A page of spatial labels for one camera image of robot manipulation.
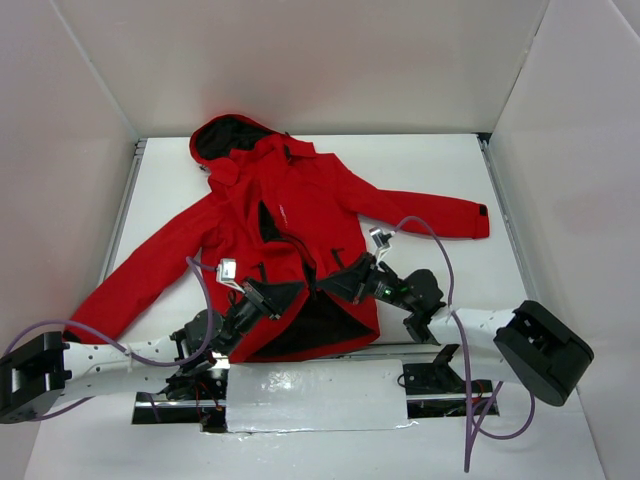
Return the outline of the red hooded jacket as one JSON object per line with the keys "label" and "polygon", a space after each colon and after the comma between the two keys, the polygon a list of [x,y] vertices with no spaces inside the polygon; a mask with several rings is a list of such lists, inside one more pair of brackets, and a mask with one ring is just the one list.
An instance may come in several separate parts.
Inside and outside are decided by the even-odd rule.
{"label": "red hooded jacket", "polygon": [[240,338],[234,363],[302,361],[348,352],[379,337],[374,299],[350,303],[322,291],[324,278],[354,263],[366,244],[360,218],[445,238],[483,239],[487,208],[463,199],[382,190],[332,153],[235,114],[211,120],[190,139],[210,191],[139,246],[73,314],[66,340],[117,338],[199,256],[229,258],[240,279],[291,285],[297,295],[276,320]]}

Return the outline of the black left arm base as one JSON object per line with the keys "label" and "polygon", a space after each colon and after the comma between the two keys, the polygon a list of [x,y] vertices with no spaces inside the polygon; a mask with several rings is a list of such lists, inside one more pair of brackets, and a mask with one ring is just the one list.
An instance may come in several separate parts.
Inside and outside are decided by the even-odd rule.
{"label": "black left arm base", "polygon": [[210,369],[175,390],[137,393],[133,425],[195,425],[205,433],[226,433],[228,369]]}

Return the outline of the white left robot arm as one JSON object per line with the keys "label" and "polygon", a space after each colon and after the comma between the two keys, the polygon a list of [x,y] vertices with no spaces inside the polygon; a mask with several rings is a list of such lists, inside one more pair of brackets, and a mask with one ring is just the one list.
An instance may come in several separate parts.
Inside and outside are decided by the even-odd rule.
{"label": "white left robot arm", "polygon": [[247,279],[226,314],[204,310],[168,336],[125,346],[70,342],[59,331],[44,332],[1,359],[1,421],[41,420],[66,402],[115,393],[185,398],[261,320],[280,319],[302,288],[299,282]]}

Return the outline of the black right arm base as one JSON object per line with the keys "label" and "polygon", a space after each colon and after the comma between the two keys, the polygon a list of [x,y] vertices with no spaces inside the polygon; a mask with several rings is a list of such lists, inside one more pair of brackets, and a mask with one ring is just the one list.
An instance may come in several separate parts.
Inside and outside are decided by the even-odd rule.
{"label": "black right arm base", "polygon": [[405,391],[409,419],[464,417],[466,387],[451,368],[458,345],[446,346],[430,362],[404,363],[396,383]]}

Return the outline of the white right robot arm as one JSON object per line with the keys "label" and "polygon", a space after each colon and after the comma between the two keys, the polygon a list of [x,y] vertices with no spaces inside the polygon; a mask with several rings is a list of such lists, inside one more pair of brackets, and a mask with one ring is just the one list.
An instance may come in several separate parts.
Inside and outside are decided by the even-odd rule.
{"label": "white right robot arm", "polygon": [[376,299],[407,311],[403,324],[412,340],[441,348],[444,361],[434,371],[446,391],[459,390],[471,373],[474,379],[519,383],[559,407],[594,360],[592,348],[540,303],[525,300],[513,310],[449,307],[428,269],[400,278],[363,254],[317,285],[354,305]]}

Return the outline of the reflective foil sheet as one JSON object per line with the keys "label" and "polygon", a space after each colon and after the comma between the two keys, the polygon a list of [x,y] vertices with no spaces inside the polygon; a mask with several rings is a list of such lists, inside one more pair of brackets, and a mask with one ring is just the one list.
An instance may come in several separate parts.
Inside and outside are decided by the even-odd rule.
{"label": "reflective foil sheet", "polygon": [[240,364],[226,393],[229,433],[383,431],[417,424],[398,360]]}

